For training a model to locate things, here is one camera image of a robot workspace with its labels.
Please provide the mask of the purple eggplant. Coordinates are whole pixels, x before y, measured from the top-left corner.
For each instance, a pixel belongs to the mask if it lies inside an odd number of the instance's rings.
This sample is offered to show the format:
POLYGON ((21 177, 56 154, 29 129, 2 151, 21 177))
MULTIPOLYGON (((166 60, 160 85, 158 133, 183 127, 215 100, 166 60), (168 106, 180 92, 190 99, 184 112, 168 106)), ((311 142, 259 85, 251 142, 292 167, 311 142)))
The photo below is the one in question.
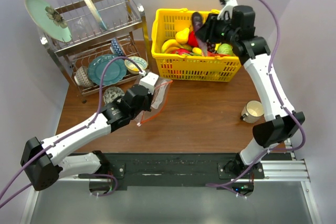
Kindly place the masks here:
POLYGON ((196 41, 198 43, 198 47, 202 50, 202 55, 207 57, 207 44, 203 41, 201 41, 197 36, 196 36, 196 32, 203 26, 203 20, 202 20, 202 16, 199 12, 194 12, 192 14, 192 26, 193 26, 193 30, 194 30, 194 34, 196 37, 196 41))

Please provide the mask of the clear orange zip bag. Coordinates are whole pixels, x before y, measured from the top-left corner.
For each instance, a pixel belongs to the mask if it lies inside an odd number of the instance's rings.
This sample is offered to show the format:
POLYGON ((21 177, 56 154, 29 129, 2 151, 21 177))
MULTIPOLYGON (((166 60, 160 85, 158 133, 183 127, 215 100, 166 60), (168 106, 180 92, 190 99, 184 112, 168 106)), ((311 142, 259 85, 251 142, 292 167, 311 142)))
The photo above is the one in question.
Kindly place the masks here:
POLYGON ((141 111, 135 118, 137 126, 156 118, 164 109, 167 95, 173 80, 159 77, 154 87, 154 96, 151 103, 151 111, 141 111))

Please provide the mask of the watermelon slice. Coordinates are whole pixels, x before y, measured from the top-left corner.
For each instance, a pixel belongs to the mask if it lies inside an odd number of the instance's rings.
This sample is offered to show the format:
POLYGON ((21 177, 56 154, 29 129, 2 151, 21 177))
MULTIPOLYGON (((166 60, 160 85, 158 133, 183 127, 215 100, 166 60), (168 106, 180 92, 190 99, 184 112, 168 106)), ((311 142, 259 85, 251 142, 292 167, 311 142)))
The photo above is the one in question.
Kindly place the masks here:
POLYGON ((210 51, 207 52, 208 57, 214 57, 214 58, 223 58, 223 57, 231 57, 231 55, 228 54, 215 54, 210 51))

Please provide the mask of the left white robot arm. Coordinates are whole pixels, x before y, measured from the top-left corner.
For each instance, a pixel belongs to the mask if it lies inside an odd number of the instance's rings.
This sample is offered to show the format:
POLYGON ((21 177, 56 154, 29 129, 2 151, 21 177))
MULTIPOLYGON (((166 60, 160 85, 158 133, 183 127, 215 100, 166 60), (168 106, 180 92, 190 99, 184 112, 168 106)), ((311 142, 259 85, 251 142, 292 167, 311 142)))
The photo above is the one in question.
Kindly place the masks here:
POLYGON ((72 156, 71 153, 128 125, 139 113, 151 111, 153 96, 154 87, 135 84, 124 96, 104 105, 89 119, 71 129, 43 141, 36 137, 29 139, 20 164, 34 189, 44 190, 61 177, 77 173, 105 177, 109 165, 98 152, 84 156, 72 156))

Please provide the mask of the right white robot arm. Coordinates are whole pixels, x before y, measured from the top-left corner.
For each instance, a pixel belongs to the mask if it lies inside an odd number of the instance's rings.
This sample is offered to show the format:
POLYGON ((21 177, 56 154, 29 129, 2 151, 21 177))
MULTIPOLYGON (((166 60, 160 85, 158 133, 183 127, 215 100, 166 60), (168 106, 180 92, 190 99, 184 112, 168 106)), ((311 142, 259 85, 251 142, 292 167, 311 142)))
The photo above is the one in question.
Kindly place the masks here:
POLYGON ((203 42, 227 43, 251 77, 261 104, 265 122, 253 127, 253 139, 224 169, 239 178, 246 178, 258 163, 278 144, 292 137, 305 121, 296 112, 279 83, 272 66, 271 52, 263 37, 255 35, 255 12, 252 7, 224 7, 219 14, 210 14, 195 35, 203 42))

